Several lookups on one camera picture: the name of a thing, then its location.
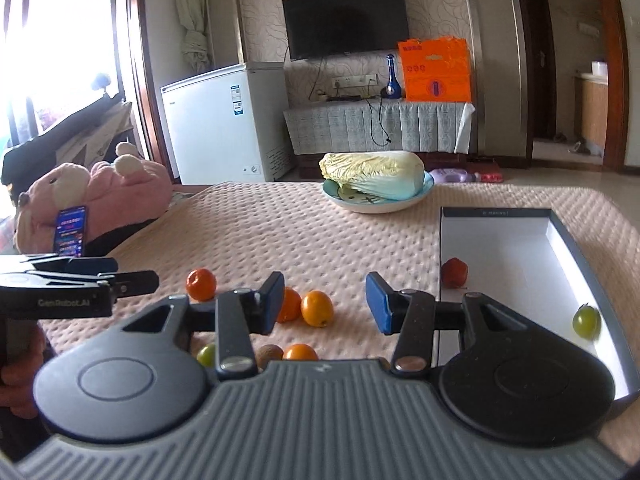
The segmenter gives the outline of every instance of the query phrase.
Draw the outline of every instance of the red fruit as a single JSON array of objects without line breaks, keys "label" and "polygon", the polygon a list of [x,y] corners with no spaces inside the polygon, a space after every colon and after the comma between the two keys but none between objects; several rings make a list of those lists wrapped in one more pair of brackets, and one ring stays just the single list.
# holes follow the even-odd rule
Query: red fruit
[{"label": "red fruit", "polygon": [[187,276],[187,294],[196,301],[209,301],[216,295],[216,277],[209,269],[192,270]]},{"label": "red fruit", "polygon": [[442,266],[442,285],[444,288],[460,288],[465,286],[469,274],[468,265],[457,258],[447,260]]}]

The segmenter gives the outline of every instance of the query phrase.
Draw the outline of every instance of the wooden cabinet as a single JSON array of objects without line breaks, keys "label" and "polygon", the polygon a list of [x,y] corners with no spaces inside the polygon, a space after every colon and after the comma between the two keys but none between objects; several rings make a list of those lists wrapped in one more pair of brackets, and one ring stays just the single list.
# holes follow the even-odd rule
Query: wooden cabinet
[{"label": "wooden cabinet", "polygon": [[574,133],[587,141],[591,151],[599,150],[602,155],[607,136],[609,86],[604,80],[587,77],[575,78]]}]

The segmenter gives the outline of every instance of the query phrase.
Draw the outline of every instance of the television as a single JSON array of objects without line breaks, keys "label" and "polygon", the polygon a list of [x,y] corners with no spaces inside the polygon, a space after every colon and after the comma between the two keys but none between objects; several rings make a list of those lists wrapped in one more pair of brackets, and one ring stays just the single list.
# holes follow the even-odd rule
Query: television
[{"label": "television", "polygon": [[283,0],[292,60],[396,50],[409,38],[404,0]]}]

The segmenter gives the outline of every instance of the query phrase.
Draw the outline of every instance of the white box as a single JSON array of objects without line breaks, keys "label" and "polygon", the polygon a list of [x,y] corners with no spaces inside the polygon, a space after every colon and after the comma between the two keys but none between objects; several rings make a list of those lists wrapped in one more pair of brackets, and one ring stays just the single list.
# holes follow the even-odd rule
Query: white box
[{"label": "white box", "polygon": [[182,184],[271,182],[293,167],[280,62],[244,63],[162,88]]},{"label": "white box", "polygon": [[[482,292],[598,357],[609,368],[616,399],[640,392],[640,375],[602,286],[558,216],[550,209],[443,208],[440,261],[468,265],[465,288],[446,289],[440,300],[459,303]],[[572,320],[583,304],[600,311],[596,341],[578,336]],[[438,365],[460,351],[457,331],[438,338]]]}]

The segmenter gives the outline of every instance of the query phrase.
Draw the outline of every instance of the person's hand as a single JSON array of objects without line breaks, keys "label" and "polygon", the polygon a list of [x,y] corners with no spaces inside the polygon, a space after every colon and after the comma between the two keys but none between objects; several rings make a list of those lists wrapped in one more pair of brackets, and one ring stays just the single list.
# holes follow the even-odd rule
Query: person's hand
[{"label": "person's hand", "polygon": [[44,332],[36,325],[31,334],[29,349],[16,361],[0,370],[0,406],[10,408],[15,416],[34,418],[38,409],[33,403],[33,378],[42,366],[46,348]]}]

